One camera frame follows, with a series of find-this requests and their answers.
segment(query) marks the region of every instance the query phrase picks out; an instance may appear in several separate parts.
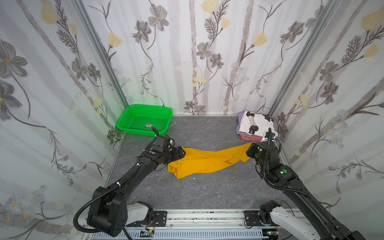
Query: yellow cloth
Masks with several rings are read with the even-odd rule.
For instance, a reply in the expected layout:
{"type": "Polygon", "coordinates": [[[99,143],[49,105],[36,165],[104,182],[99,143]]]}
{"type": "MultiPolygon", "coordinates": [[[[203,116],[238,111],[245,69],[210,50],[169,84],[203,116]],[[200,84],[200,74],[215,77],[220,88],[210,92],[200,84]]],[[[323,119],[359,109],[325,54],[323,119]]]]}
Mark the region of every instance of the yellow cloth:
{"type": "Polygon", "coordinates": [[[168,164],[168,172],[173,173],[177,179],[194,173],[217,172],[232,166],[239,160],[246,162],[249,157],[246,151],[252,143],[232,147],[217,152],[203,151],[193,148],[183,148],[186,152],[184,158],[168,164]]]}

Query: purple folded cloth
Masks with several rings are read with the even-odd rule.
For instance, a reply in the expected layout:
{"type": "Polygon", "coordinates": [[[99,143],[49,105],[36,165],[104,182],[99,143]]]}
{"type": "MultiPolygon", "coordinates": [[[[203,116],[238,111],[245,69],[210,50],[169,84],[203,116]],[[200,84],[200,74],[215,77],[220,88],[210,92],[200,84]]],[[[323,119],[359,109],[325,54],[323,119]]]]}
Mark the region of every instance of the purple folded cloth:
{"type": "Polygon", "coordinates": [[[244,115],[245,111],[242,111],[242,112],[239,112],[237,114],[237,118],[238,118],[238,121],[239,121],[239,124],[237,125],[237,128],[236,128],[236,133],[237,134],[246,134],[245,132],[240,132],[239,129],[240,129],[240,123],[241,123],[241,119],[243,118],[243,115],[244,115]]]}

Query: gray table surface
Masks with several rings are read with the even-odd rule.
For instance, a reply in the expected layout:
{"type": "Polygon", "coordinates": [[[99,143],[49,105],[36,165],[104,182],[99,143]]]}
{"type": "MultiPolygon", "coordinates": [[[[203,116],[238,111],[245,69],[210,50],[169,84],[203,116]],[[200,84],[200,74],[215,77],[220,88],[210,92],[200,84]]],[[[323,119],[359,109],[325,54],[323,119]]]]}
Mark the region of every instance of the gray table surface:
{"type": "MultiPolygon", "coordinates": [[[[248,143],[236,135],[237,117],[173,117],[167,135],[176,146],[218,151],[248,143]]],[[[110,182],[118,180],[136,162],[152,137],[126,136],[110,182]]],[[[156,209],[253,209],[267,201],[286,201],[281,191],[270,188],[255,172],[255,160],[207,174],[192,174],[178,180],[168,169],[149,174],[128,202],[143,201],[156,209]]]]}

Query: wall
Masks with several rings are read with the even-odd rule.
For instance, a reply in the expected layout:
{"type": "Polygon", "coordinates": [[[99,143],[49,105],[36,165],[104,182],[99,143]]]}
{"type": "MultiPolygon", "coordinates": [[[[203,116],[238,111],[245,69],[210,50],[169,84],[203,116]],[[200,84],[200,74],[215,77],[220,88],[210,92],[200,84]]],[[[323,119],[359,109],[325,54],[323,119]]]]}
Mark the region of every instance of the wall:
{"type": "Polygon", "coordinates": [[[129,104],[268,112],[326,1],[83,0],[129,104]]]}
{"type": "Polygon", "coordinates": [[[124,108],[70,1],[1,1],[0,22],[1,237],[80,239],[124,108]]]}
{"type": "Polygon", "coordinates": [[[384,233],[383,9],[342,1],[276,112],[304,184],[366,239],[384,233]]]}

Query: plastic basket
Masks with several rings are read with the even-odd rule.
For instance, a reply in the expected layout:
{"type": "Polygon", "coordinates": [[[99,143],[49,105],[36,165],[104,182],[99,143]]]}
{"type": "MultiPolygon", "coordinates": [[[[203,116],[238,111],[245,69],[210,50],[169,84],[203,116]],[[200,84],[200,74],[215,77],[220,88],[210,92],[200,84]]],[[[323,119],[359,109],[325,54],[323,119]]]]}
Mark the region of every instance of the plastic basket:
{"type": "Polygon", "coordinates": [[[165,135],[172,115],[173,111],[170,108],[133,104],[125,109],[116,126],[130,134],[152,137],[155,133],[151,127],[155,127],[160,135],[165,135]]]}

